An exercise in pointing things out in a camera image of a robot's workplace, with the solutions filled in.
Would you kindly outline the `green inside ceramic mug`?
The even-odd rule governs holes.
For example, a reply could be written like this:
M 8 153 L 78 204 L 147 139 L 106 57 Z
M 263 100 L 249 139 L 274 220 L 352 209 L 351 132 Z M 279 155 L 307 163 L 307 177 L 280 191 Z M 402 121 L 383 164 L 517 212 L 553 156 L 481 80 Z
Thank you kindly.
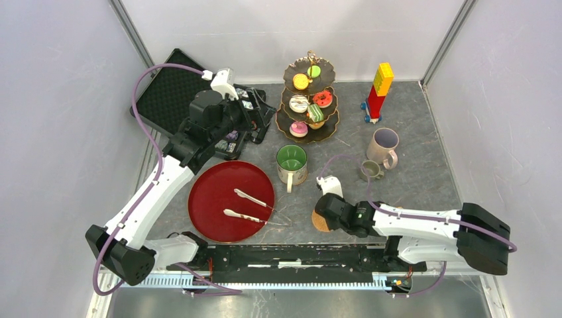
M 308 156 L 298 145 L 282 146 L 276 153 L 277 172 L 280 180 L 291 193 L 294 186 L 302 184 L 308 176 Z

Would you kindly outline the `white chocolate striped donut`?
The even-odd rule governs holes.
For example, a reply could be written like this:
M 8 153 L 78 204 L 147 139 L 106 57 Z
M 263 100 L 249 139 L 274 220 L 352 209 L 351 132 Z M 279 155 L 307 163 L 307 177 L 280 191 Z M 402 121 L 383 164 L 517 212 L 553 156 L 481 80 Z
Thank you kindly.
M 309 101 L 304 95 L 295 94 L 289 99 L 289 108 L 295 113 L 305 113 L 308 107 Z

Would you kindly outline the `pink frosted donut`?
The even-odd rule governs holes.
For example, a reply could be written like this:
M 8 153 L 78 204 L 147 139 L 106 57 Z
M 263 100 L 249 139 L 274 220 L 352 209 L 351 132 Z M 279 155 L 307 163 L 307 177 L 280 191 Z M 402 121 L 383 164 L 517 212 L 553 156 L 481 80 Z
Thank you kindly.
M 297 138 L 303 138 L 308 134 L 309 126 L 303 122 L 293 122 L 290 125 L 290 134 Z

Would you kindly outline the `woven coaster front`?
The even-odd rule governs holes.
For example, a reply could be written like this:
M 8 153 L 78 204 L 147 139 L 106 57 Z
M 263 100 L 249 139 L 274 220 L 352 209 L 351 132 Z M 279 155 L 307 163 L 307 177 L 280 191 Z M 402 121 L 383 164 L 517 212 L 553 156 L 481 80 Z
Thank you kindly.
M 311 221 L 313 226 L 320 232 L 323 233 L 328 233 L 330 232 L 330 228 L 327 224 L 327 221 L 325 220 L 324 217 L 322 217 L 320 214 L 318 214 L 315 210 L 312 211 L 311 213 Z

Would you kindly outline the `orange macaron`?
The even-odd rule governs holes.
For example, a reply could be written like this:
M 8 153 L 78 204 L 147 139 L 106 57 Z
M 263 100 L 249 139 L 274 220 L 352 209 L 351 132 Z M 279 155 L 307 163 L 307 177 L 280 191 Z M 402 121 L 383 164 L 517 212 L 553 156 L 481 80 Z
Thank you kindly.
M 310 79 L 306 74 L 295 74 L 292 78 L 292 83 L 295 89 L 302 91 L 308 88 Z

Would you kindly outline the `green matcha cake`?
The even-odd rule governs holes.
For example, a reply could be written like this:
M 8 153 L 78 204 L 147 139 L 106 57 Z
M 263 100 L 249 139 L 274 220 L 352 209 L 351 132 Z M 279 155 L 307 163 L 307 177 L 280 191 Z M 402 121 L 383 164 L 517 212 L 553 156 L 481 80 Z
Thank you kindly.
M 324 114 L 322 108 L 316 104 L 312 103 L 308 105 L 307 117 L 311 123 L 320 123 L 324 121 Z

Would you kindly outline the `green macaron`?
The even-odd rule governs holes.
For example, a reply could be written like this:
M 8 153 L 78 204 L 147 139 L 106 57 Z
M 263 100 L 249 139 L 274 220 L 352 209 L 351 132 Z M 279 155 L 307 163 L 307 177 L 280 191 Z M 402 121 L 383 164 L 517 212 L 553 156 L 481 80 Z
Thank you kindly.
M 307 76 L 309 78 L 318 78 L 321 74 L 321 68 L 318 65 L 312 65 L 307 69 Z

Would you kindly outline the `red frosted donut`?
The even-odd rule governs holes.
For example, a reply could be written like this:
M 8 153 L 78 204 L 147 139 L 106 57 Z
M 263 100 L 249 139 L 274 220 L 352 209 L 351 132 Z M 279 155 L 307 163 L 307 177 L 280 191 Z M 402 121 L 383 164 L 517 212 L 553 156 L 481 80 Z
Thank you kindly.
M 332 102 L 333 102 L 333 94 L 325 89 L 319 93 L 316 93 L 313 98 L 312 101 L 314 104 L 316 104 L 318 107 L 320 107 L 321 109 L 324 109 L 326 107 L 329 107 Z

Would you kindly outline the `small grey cup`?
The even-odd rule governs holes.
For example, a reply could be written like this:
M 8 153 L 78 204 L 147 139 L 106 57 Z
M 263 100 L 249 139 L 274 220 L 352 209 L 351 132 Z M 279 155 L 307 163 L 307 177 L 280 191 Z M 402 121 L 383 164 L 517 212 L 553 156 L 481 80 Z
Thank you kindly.
M 365 160 L 359 168 L 359 177 L 366 182 L 369 179 L 379 180 L 384 177 L 384 171 L 375 161 Z

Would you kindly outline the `pink ceramic mug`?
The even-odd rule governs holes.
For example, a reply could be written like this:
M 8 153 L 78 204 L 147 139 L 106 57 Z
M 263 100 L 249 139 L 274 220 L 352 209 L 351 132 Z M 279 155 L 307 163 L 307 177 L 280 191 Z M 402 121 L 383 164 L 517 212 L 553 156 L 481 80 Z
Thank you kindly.
M 385 169 L 392 170 L 398 165 L 395 149 L 399 145 L 398 134 L 389 128 L 379 128 L 373 133 L 366 150 L 369 160 L 382 164 Z

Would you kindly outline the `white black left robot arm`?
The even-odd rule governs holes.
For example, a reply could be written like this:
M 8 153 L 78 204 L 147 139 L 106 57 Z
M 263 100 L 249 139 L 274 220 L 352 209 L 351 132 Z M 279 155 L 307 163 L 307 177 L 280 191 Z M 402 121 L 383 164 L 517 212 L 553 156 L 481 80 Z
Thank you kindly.
M 187 235 L 147 240 L 157 218 L 177 192 L 214 156 L 215 145 L 232 131 L 258 131 L 262 136 L 270 124 L 273 108 L 265 92 L 246 87 L 242 93 L 222 94 L 214 90 L 197 93 L 188 116 L 158 150 L 158 163 L 133 198 L 104 226 L 92 225 L 85 239 L 100 266 L 112 271 L 123 283 L 135 286 L 154 268 L 185 263 L 202 269 L 208 252 Z

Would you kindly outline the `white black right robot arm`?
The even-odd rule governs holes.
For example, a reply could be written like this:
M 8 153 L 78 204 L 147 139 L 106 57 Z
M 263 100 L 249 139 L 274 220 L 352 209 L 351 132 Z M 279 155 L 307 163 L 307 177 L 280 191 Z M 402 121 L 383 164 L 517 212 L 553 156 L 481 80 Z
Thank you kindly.
M 386 238 L 382 253 L 386 271 L 426 262 L 457 262 L 505 276 L 508 257 L 516 251 L 510 227 L 475 203 L 464 203 L 459 210 L 422 211 L 381 201 L 351 204 L 327 192 L 315 204 L 312 219 L 320 229 Z

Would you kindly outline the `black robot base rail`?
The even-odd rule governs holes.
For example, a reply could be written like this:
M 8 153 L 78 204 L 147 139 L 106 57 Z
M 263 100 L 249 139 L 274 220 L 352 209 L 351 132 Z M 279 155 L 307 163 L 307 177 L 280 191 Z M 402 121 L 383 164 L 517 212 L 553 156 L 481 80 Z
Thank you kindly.
M 220 244 L 201 247 L 188 262 L 217 283 L 363 283 L 373 273 L 425 272 L 383 244 Z

